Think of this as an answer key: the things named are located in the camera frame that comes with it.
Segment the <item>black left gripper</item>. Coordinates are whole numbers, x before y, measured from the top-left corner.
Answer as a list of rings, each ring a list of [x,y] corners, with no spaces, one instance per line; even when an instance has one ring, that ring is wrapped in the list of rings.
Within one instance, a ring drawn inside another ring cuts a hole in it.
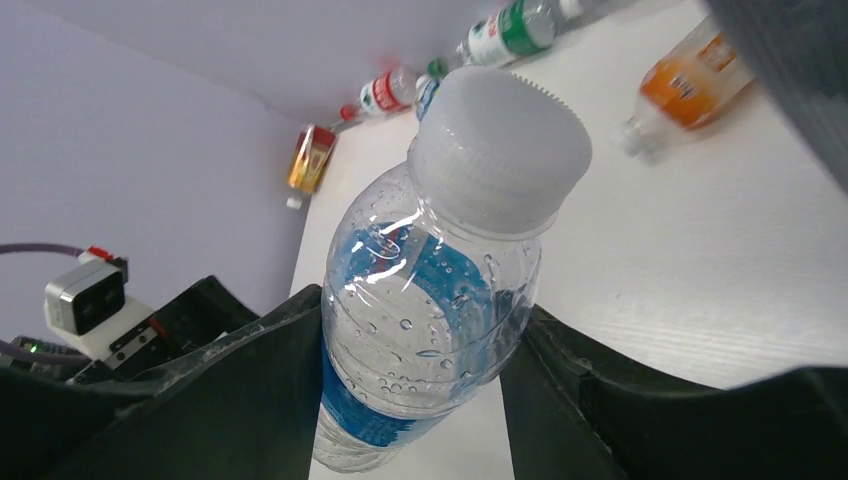
[[[66,350],[23,344],[23,360],[1,368],[4,398],[143,398],[169,363],[198,352],[258,316],[214,276],[191,285],[120,339],[117,358],[92,360]]]

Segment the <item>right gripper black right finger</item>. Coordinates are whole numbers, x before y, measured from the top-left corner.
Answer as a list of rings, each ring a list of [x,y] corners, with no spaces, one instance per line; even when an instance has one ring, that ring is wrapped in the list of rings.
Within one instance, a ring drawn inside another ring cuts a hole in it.
[[[843,479],[847,372],[731,390],[641,364],[535,307],[500,383],[518,479]]]

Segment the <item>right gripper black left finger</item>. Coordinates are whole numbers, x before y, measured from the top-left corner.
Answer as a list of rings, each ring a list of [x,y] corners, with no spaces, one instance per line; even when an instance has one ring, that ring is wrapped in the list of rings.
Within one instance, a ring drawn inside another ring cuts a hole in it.
[[[310,284],[257,316],[220,284],[183,298],[226,336],[127,383],[111,423],[50,479],[305,479],[322,390],[321,289]]]

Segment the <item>clear bottle blue label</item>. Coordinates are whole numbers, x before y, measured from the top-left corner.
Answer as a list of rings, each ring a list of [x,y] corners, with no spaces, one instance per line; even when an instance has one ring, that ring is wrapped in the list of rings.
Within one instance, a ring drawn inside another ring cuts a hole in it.
[[[379,468],[498,376],[535,302],[542,234],[591,159],[583,123],[538,84],[492,67],[441,82],[328,250],[319,463]]]

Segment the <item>amber tea bottle red label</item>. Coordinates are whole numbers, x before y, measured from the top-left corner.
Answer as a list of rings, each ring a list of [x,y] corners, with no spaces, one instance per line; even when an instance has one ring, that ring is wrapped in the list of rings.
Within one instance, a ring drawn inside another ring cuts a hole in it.
[[[301,131],[287,175],[293,190],[286,201],[288,208],[301,209],[305,199],[318,192],[336,141],[337,134],[327,127],[308,124]]]

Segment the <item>red cap bottle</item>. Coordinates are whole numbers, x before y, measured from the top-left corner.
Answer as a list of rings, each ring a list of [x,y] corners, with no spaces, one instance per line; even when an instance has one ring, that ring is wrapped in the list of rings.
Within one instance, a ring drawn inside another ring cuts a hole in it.
[[[363,121],[395,114],[412,106],[419,74],[406,66],[388,70],[366,83],[353,103],[340,109],[345,121]]]

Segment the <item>orange juice bottle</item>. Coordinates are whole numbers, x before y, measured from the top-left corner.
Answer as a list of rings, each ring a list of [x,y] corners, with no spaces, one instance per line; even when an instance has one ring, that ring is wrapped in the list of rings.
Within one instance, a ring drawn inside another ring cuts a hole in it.
[[[706,16],[641,80],[632,115],[613,131],[628,155],[656,157],[694,141],[754,82],[736,48]]]

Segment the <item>crushed bottle white blue label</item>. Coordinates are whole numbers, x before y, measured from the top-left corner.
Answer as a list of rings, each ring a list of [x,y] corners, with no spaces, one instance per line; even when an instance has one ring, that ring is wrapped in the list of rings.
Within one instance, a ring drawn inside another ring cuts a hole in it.
[[[415,116],[421,121],[429,110],[433,97],[440,87],[441,81],[429,74],[420,76],[416,80],[416,97],[414,101]]]

